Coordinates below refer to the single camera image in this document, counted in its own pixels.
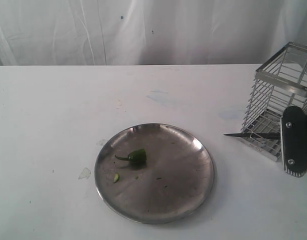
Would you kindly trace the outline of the clear tape scrap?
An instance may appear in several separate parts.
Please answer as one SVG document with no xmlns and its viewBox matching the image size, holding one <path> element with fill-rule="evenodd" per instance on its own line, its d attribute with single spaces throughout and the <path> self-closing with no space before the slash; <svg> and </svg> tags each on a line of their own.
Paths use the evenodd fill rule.
<svg viewBox="0 0 307 240">
<path fill-rule="evenodd" d="M 91 176 L 91 170 L 87 167 L 85 167 L 82 172 L 80 173 L 80 175 L 78 176 L 78 179 L 79 180 L 82 180 L 82 179 L 89 179 L 89 177 Z"/>
</svg>

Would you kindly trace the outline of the dark green pear-shaped vegetable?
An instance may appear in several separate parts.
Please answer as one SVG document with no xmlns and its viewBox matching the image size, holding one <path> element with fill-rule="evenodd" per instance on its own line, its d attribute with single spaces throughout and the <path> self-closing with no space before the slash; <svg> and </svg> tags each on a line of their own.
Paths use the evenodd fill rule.
<svg viewBox="0 0 307 240">
<path fill-rule="evenodd" d="M 117 155 L 115 155 L 114 157 L 121 161 L 127 161 L 133 165 L 143 164 L 147 161 L 147 153 L 144 148 L 132 151 L 128 154 L 127 157 L 121 157 Z"/>
</svg>

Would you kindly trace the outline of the blurry green vegetable piece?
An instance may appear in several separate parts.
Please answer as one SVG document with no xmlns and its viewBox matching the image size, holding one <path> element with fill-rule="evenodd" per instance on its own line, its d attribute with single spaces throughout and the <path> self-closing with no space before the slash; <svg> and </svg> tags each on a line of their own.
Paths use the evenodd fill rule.
<svg viewBox="0 0 307 240">
<path fill-rule="evenodd" d="M 118 172 L 114 174 L 113 183 L 117 183 L 120 180 L 120 175 Z"/>
</svg>

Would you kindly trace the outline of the white backdrop curtain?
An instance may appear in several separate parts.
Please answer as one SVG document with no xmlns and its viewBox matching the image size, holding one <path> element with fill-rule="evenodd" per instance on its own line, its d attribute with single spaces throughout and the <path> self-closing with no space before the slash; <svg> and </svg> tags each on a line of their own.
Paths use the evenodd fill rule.
<svg viewBox="0 0 307 240">
<path fill-rule="evenodd" d="M 307 0 L 0 0 L 0 65 L 261 63 L 307 45 Z"/>
</svg>

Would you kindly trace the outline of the black kitchen knife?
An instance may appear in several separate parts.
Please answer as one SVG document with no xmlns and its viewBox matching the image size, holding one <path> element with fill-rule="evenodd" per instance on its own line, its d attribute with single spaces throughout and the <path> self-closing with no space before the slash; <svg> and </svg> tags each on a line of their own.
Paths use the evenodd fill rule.
<svg viewBox="0 0 307 240">
<path fill-rule="evenodd" d="M 270 133 L 241 132 L 241 133 L 226 133 L 224 135 L 228 137 L 237 137 L 237 138 L 263 138 L 268 140 L 281 139 L 281 134 L 276 132 L 270 132 Z"/>
</svg>

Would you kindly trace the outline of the round steel plate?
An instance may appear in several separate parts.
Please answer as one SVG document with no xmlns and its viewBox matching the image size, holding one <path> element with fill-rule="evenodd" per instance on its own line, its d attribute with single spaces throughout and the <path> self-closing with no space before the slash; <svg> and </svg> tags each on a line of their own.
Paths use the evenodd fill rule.
<svg viewBox="0 0 307 240">
<path fill-rule="evenodd" d="M 146 151 L 143 164 L 115 158 L 139 149 Z M 94 178 L 98 194 L 117 214 L 142 224 L 164 224 L 192 214 L 205 202 L 215 182 L 215 164 L 189 132 L 144 123 L 107 141 L 97 156 Z"/>
</svg>

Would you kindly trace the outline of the wire metal utensil holder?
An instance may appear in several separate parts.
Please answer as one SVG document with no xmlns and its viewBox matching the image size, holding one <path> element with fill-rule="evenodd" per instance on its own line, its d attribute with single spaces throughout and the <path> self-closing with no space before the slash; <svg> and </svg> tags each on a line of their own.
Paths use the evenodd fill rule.
<svg viewBox="0 0 307 240">
<path fill-rule="evenodd" d="M 281 142 L 252 134 L 279 133 L 283 111 L 300 107 L 307 114 L 307 46 L 289 42 L 263 63 L 254 75 L 241 140 L 265 157 L 281 161 Z"/>
</svg>

